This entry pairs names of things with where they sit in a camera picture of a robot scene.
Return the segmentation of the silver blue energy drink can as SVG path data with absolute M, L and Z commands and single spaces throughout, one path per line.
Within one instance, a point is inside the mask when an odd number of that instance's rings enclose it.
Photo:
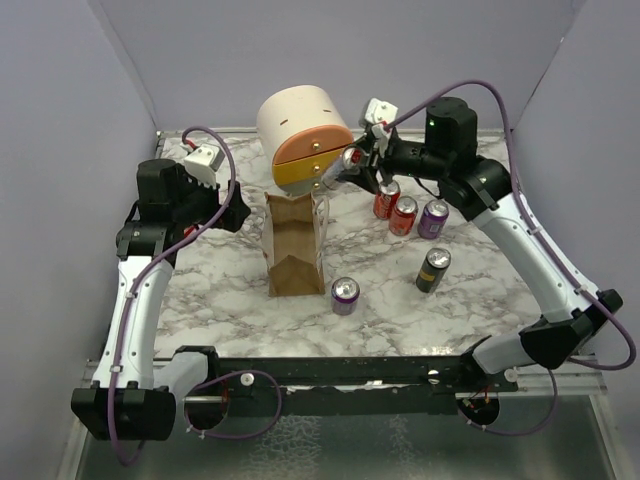
M 342 184 L 355 184 L 366 159 L 367 154 L 363 149 L 357 146 L 346 147 L 321 176 L 321 185 L 335 190 Z

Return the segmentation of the brown canvas bag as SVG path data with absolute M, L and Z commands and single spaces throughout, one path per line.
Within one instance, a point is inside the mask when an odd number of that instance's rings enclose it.
M 267 193 L 261 213 L 258 239 L 245 238 L 258 247 L 266 262 L 271 297 L 322 295 L 325 293 L 323 248 L 327 236 L 330 203 L 325 195 L 311 193 L 285 197 Z

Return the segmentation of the purple fanta can front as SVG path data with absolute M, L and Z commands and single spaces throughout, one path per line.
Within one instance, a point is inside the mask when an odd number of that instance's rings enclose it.
M 351 315 L 360 296 L 359 283 L 351 277 L 336 279 L 331 286 L 331 307 L 335 314 Z

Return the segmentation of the purple fanta can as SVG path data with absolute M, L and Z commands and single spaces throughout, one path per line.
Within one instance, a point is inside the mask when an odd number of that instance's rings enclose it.
M 336 279 L 331 286 L 331 307 L 335 314 L 351 315 L 360 296 L 359 283 L 351 277 Z
M 424 239 L 436 239 L 449 217 L 449 208 L 442 200 L 431 200 L 423 209 L 417 232 Z

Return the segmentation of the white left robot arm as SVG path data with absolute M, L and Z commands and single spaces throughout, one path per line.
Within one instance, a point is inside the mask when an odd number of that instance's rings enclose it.
M 71 409 L 97 440 L 163 441 L 181 400 L 220 385 L 212 347 L 181 347 L 154 368 L 160 308 L 178 250 L 208 228 L 236 233 L 251 210 L 232 179 L 219 197 L 217 160 L 202 156 L 139 164 L 138 199 L 116 235 L 118 291 L 106 345 L 91 383 L 74 390 Z

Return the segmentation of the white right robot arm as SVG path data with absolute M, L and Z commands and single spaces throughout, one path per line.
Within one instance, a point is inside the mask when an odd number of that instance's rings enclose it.
M 436 182 L 442 199 L 501 250 L 541 310 L 536 323 L 470 348 L 459 367 L 461 383 L 481 391 L 511 367 L 558 368 L 622 307 L 620 294 L 588 280 L 535 225 L 508 170 L 478 154 L 477 114 L 464 100 L 441 97 L 427 106 L 423 142 L 399 137 L 392 125 L 397 112 L 386 101 L 367 102 L 359 119 L 364 134 L 340 180 L 371 193 L 396 176 Z

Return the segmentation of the red cola can rear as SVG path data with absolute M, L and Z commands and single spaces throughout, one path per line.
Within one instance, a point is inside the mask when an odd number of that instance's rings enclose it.
M 374 215 L 382 220 L 389 219 L 400 195 L 401 188 L 395 180 L 388 184 L 380 184 L 373 204 Z

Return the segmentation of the red cola can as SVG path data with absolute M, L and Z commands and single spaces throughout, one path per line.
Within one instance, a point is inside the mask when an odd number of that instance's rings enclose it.
M 374 215 L 382 220 L 389 219 L 400 195 L 401 188 L 395 180 L 388 184 L 380 184 L 373 204 Z
M 415 223 L 418 204 L 411 196 L 401 196 L 395 203 L 389 217 L 389 230 L 396 236 L 408 235 Z

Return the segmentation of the red cola can front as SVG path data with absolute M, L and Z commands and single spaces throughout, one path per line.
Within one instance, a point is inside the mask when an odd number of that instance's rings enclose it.
M 415 223 L 418 204 L 411 196 L 401 196 L 395 203 L 389 217 L 389 230 L 396 236 L 408 235 Z

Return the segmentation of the cream round drawer cabinet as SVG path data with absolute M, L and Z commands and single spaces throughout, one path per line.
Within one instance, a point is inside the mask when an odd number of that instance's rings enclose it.
M 274 183 L 290 196 L 318 188 L 322 174 L 353 141 L 327 92 L 314 85 L 271 95 L 258 110 L 256 128 Z

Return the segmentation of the purple fanta can rear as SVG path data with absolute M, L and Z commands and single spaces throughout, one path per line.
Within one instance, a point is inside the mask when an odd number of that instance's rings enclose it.
M 431 200 L 423 209 L 417 232 L 424 239 L 436 239 L 449 217 L 449 208 L 442 200 Z

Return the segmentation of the black yellow can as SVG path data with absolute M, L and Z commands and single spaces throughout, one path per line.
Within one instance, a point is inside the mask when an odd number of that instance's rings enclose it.
M 451 253 L 444 248 L 431 248 L 416 277 L 416 287 L 424 293 L 432 293 L 440 284 L 452 260 Z

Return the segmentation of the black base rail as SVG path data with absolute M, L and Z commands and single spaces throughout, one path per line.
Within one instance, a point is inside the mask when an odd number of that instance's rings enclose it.
M 454 415 L 457 395 L 514 392 L 504 373 L 484 374 L 461 356 L 221 357 L 201 348 L 204 388 L 184 401 L 196 426 L 225 417 L 427 413 Z

